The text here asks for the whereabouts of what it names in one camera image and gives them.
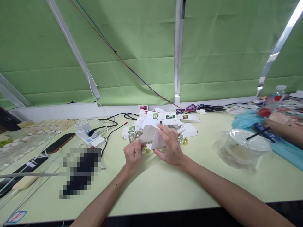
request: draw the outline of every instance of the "black straw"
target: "black straw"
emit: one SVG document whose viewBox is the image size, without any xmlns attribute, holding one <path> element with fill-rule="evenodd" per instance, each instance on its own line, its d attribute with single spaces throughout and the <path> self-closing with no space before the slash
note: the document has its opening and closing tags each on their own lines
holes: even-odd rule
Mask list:
<svg viewBox="0 0 303 227">
<path fill-rule="evenodd" d="M 267 130 L 270 130 L 270 127 L 266 128 L 266 129 L 264 129 L 264 130 L 262 130 L 262 131 L 260 131 L 260 132 L 257 132 L 256 134 L 253 134 L 252 136 L 246 138 L 246 140 L 249 140 L 249 139 L 251 139 L 251 138 L 254 138 L 255 136 L 258 136 L 258 135 L 260 135 L 261 133 L 263 133 L 263 132 L 265 132 L 265 131 L 267 131 Z"/>
</svg>

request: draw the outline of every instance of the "food container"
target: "food container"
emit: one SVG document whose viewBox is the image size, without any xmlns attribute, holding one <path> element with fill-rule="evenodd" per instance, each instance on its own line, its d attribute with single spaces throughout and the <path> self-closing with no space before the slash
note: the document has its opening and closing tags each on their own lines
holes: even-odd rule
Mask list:
<svg viewBox="0 0 303 227">
<path fill-rule="evenodd" d="M 246 140 L 252 135 L 254 135 L 253 132 L 244 129 L 231 130 L 219 152 L 219 156 L 228 165 L 238 169 L 256 165 L 262 155 L 271 151 L 271 147 L 266 139 L 261 136 Z"/>
</svg>

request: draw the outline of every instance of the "smartphone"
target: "smartphone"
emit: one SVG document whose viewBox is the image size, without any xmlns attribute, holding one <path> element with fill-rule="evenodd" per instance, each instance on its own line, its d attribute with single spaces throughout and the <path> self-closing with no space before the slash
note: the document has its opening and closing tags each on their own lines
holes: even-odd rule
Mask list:
<svg viewBox="0 0 303 227">
<path fill-rule="evenodd" d="M 76 134 L 75 133 L 68 133 L 63 135 L 60 139 L 55 141 L 52 145 L 46 148 L 47 154 L 52 154 L 57 152 L 61 147 L 63 147 L 68 141 L 70 141 Z"/>
<path fill-rule="evenodd" d="M 29 160 L 27 163 L 25 163 L 23 166 L 21 166 L 19 169 L 17 169 L 14 173 L 20 173 L 20 172 L 32 172 L 35 169 L 37 169 L 43 162 L 45 162 L 48 157 L 46 155 L 44 156 L 39 156 L 35 159 L 35 161 L 32 162 L 32 160 Z M 6 185 L 11 179 L 11 178 L 5 178 L 3 181 L 0 182 L 0 190 L 4 188 L 4 190 L 0 193 L 0 198 L 5 196 L 11 189 L 12 187 L 22 179 L 22 177 L 15 177 L 9 185 Z"/>
</svg>

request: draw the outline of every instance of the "red wire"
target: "red wire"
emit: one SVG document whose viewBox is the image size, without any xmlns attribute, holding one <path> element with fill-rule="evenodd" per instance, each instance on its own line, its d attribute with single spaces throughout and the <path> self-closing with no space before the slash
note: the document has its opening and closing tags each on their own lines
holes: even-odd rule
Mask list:
<svg viewBox="0 0 303 227">
<path fill-rule="evenodd" d="M 111 46 L 103 39 L 103 37 L 97 32 L 97 30 L 92 26 L 92 24 L 86 19 L 86 17 L 82 14 L 82 12 L 79 10 L 79 8 L 76 6 L 76 4 L 73 2 L 73 0 L 71 0 L 72 1 L 72 3 L 74 4 L 74 6 L 77 8 L 77 10 L 81 13 L 81 15 L 84 17 L 84 19 L 89 23 L 89 25 L 95 30 L 95 32 L 101 37 L 101 39 L 109 46 L 109 48 L 110 49 L 112 49 L 111 48 Z M 118 56 L 118 58 L 124 63 L 124 65 L 126 65 L 127 66 L 127 68 L 129 68 L 131 71 L 133 71 L 121 58 L 120 58 L 120 56 L 117 54 L 117 52 L 116 51 L 114 51 L 114 49 L 112 49 L 113 50 L 113 52 Z M 164 100 L 166 100 L 166 101 L 168 101 L 169 103 L 171 103 L 171 104 L 174 104 L 174 103 L 172 103 L 171 101 L 169 101 L 168 99 L 166 99 L 166 98 L 164 98 L 164 97 L 162 97 L 161 95 L 159 95 L 157 92 L 155 92 L 158 96 L 160 96 L 161 98 L 163 98 Z"/>
</svg>

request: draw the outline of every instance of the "person's hand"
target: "person's hand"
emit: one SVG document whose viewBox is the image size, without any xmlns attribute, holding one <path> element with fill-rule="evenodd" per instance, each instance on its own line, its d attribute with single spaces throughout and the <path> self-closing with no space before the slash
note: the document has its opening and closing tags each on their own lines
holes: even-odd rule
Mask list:
<svg viewBox="0 0 303 227">
<path fill-rule="evenodd" d="M 125 154 L 125 167 L 130 174 L 133 174 L 142 161 L 142 146 L 139 139 L 133 140 L 123 151 Z"/>
<path fill-rule="evenodd" d="M 163 161 L 173 166 L 182 166 L 186 159 L 178 144 L 178 133 L 175 129 L 158 125 L 160 135 L 166 144 L 166 153 L 162 153 L 159 149 L 154 149 L 154 153 Z"/>
<path fill-rule="evenodd" d="M 270 127 L 270 131 L 278 136 L 282 136 L 283 131 L 286 127 L 288 127 L 275 121 L 269 120 L 268 118 L 265 118 L 264 124 L 265 127 Z"/>
</svg>

